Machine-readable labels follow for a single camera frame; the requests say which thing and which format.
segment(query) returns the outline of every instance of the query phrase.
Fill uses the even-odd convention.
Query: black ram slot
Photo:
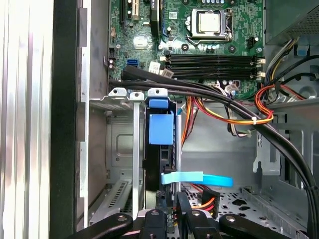
[[[171,54],[168,57],[180,57],[180,58],[210,58],[210,59],[249,59],[251,61],[255,61],[255,56],[227,56],[227,55],[186,55],[186,54]]]
[[[239,66],[252,67],[255,64],[255,58],[250,56],[208,56],[208,55],[171,55],[169,65],[180,66],[207,66],[207,65],[222,65],[222,66]]]
[[[224,73],[249,73],[253,74],[255,72],[252,68],[227,68],[227,67],[180,67],[180,66],[171,66],[170,69],[173,72],[177,71],[191,71],[191,72],[224,72]]]
[[[212,68],[202,69],[200,67],[190,67],[190,68],[183,68],[179,67],[172,67],[171,69],[174,72],[174,77],[179,80],[198,80],[202,77],[206,79],[220,79],[220,80],[250,80],[254,79],[255,73],[251,70],[218,70]]]
[[[125,2],[126,0],[120,0],[120,25],[123,25],[125,23]]]

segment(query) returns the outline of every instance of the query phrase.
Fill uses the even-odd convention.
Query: green circuit board
[[[142,69],[147,70],[151,61],[160,62],[165,50],[172,54],[217,54],[239,56],[262,56],[263,47],[263,3],[262,0],[225,0],[224,4],[201,3],[202,0],[164,0],[163,22],[165,29],[171,27],[170,38],[162,35],[156,39],[151,35],[150,2],[139,0],[139,20],[128,19],[125,15],[125,25],[120,24],[120,0],[111,0],[110,41],[109,47],[114,49],[116,67],[110,76],[119,79],[122,69],[126,66],[127,59],[138,60]],[[194,46],[186,39],[189,32],[185,22],[193,9],[232,9],[233,11],[233,39],[228,43],[203,43]],[[248,49],[247,39],[251,36],[258,37],[258,42],[253,48]],[[189,50],[184,52],[183,44],[189,45]],[[213,53],[207,53],[208,46],[214,46]],[[237,98],[245,98],[257,90],[255,80],[240,82]]]

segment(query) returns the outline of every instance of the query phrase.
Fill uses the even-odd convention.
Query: cpu socket
[[[229,42],[232,40],[232,10],[193,9],[185,22],[193,45],[204,42]]]

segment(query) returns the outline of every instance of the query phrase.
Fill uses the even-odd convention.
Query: blue sata port
[[[130,66],[136,66],[138,67],[139,61],[137,59],[127,59],[126,64]]]

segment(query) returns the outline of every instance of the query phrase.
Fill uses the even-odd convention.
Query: motherboard
[[[126,65],[230,87],[239,99],[262,80],[262,0],[111,0],[109,75]]]

